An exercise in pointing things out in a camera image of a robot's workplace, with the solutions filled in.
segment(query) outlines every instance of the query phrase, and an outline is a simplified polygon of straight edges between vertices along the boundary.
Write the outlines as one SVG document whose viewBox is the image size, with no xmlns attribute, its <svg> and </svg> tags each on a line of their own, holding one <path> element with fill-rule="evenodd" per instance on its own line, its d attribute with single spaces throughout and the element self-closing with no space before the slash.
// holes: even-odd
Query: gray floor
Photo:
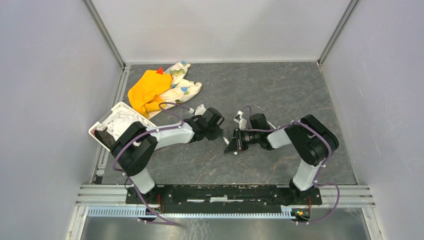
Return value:
<svg viewBox="0 0 424 240">
<path fill-rule="evenodd" d="M 312 210 L 318 217 L 327 210 Z M 87 217 L 81 239 L 148 240 L 369 240 L 360 208 L 337 209 L 328 219 L 296 226 L 287 219 L 171 219 L 177 226 L 151 225 L 128 217 Z"/>
<path fill-rule="evenodd" d="M 169 66 L 131 66 L 123 101 L 129 104 L 127 92 L 146 70 Z M 221 128 L 229 139 L 238 126 L 233 117 L 245 105 L 251 105 L 253 113 L 264 113 L 275 126 L 313 114 L 340 141 L 319 182 L 356 183 L 326 84 L 315 62 L 196 63 L 185 79 L 201 82 L 203 87 L 184 104 L 192 108 L 204 104 L 220 111 L 225 117 Z M 191 117 L 178 107 L 171 110 Z M 161 112 L 151 121 L 161 126 L 178 119 Z M 147 169 L 157 184 L 288 184 L 300 162 L 292 145 L 273 151 L 255 145 L 237 156 L 224 154 L 225 147 L 221 138 L 164 147 L 153 154 Z M 114 172 L 111 164 L 109 157 L 102 183 L 124 183 L 126 178 Z"/>
</svg>

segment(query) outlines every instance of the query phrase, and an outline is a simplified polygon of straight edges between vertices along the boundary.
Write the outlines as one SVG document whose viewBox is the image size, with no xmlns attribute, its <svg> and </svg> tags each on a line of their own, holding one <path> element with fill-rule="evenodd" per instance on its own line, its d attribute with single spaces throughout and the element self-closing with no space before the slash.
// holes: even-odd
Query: white panel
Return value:
<svg viewBox="0 0 424 240">
<path fill-rule="evenodd" d="M 316 60 L 349 0 L 94 0 L 126 62 Z"/>
<path fill-rule="evenodd" d="M 0 239 L 65 238 L 120 67 L 80 0 L 1 1 Z"/>
<path fill-rule="evenodd" d="M 424 1 L 360 1 L 323 64 L 387 239 L 423 239 Z"/>
</svg>

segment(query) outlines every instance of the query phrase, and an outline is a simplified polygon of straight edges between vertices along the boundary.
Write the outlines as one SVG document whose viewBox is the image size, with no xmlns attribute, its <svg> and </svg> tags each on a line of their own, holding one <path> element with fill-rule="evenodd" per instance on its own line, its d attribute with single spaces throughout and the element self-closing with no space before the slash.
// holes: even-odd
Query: yellow cloth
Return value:
<svg viewBox="0 0 424 240">
<path fill-rule="evenodd" d="M 147 70 L 128 91 L 131 107 L 144 117 L 149 117 L 149 112 L 160 110 L 159 104 L 164 100 L 158 95 L 168 90 L 171 83 L 171 74 L 160 74 L 155 70 Z"/>
</svg>

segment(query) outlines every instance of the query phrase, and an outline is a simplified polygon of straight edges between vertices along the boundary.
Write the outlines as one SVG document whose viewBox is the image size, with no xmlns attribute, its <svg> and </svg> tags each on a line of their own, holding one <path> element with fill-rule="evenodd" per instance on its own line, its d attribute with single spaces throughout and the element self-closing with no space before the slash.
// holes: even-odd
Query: gray stone surface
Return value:
<svg viewBox="0 0 424 240">
<path fill-rule="evenodd" d="M 123 101 L 129 104 L 127 92 L 146 70 L 169 66 L 133 65 Z M 225 117 L 221 128 L 228 139 L 238 126 L 233 117 L 245 105 L 251 105 L 253 113 L 264 113 L 275 126 L 313 114 L 340 141 L 319 182 L 355 184 L 330 95 L 315 62 L 196 63 L 185 79 L 201 82 L 203 87 L 184 104 L 192 108 L 204 104 L 220 111 Z M 185 118 L 191 116 L 179 107 L 171 110 Z M 151 121 L 161 126 L 178 119 L 161 112 Z M 237 156 L 224 154 L 225 147 L 222 138 L 167 146 L 154 152 L 147 169 L 157 184 L 288 184 L 300 162 L 292 145 L 272 151 L 253 145 Z M 103 183 L 122 184 L 125 177 L 112 170 L 112 161 L 109 157 Z"/>
</svg>

